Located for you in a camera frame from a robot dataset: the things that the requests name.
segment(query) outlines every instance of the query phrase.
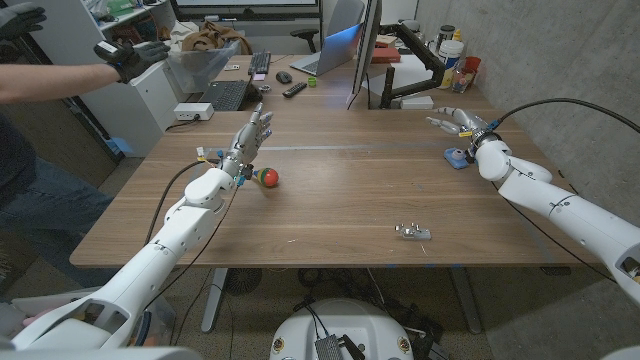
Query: person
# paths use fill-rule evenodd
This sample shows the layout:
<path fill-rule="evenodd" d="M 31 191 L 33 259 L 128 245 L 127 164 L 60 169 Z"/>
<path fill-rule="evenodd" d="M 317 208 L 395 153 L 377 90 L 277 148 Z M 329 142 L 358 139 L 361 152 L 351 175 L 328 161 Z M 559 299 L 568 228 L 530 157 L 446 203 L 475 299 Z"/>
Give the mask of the person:
<path fill-rule="evenodd" d="M 45 20 L 44 9 L 31 3 L 2 8 L 0 40 L 41 30 Z M 0 104 L 61 99 L 127 83 L 167 58 L 168 50 L 161 42 L 129 48 L 116 65 L 0 65 Z M 112 198 L 39 158 L 1 113 L 0 164 L 0 227 L 23 234 L 40 256 L 80 285 L 104 285 L 116 270 L 78 269 L 69 257 Z"/>

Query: red cup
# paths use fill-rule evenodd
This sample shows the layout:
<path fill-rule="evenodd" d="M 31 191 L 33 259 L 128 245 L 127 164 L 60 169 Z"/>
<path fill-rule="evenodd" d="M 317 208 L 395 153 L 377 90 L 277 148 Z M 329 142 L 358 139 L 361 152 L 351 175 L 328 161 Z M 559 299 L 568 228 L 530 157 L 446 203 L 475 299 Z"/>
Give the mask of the red cup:
<path fill-rule="evenodd" d="M 480 62 L 482 61 L 482 59 L 475 57 L 475 56 L 467 56 L 467 58 L 464 60 L 464 67 L 466 67 L 467 69 L 473 69 L 475 70 L 476 74 L 478 73 L 478 67 L 480 66 Z M 473 82 L 476 80 L 475 76 L 473 77 L 473 79 L 471 80 L 471 82 L 469 83 L 469 86 L 473 85 Z"/>

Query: laptop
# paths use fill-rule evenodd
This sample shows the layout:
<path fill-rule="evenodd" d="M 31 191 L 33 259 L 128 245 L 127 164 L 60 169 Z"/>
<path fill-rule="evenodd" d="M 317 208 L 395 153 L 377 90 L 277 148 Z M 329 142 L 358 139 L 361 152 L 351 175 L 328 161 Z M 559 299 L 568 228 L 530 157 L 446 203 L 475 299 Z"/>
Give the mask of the laptop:
<path fill-rule="evenodd" d="M 320 76 L 353 59 L 361 33 L 362 24 L 358 24 L 327 36 L 321 52 L 309 55 L 289 66 L 313 76 Z"/>

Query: table leg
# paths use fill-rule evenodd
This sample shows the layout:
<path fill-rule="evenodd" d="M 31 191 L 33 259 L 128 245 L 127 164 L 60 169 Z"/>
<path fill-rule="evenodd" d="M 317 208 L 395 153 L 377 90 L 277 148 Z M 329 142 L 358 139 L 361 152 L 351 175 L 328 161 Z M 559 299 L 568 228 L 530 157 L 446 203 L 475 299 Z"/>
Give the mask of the table leg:
<path fill-rule="evenodd" d="M 227 278 L 227 268 L 218 268 L 213 271 L 213 280 L 211 283 L 216 286 L 211 286 L 209 289 L 209 298 L 207 299 L 207 306 L 204 309 L 204 315 L 202 316 L 202 325 L 200 329 L 203 333 L 210 333 L 216 323 L 218 317 L 218 309 L 222 302 L 222 291 L 224 289 L 224 281 Z"/>
<path fill-rule="evenodd" d="M 473 298 L 467 270 L 461 267 L 454 267 L 450 269 L 450 272 L 462 312 L 467 320 L 467 328 L 472 334 L 480 334 L 482 332 L 482 324 L 478 316 L 478 307 Z"/>

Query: person's arm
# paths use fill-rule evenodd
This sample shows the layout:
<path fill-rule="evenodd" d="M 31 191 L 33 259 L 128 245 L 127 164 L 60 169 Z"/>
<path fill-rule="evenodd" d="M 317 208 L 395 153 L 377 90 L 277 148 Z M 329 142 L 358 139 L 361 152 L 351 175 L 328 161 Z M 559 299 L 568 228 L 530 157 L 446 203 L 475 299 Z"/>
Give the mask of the person's arm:
<path fill-rule="evenodd" d="M 120 80 L 113 67 L 95 65 L 0 65 L 0 104 L 84 94 Z"/>

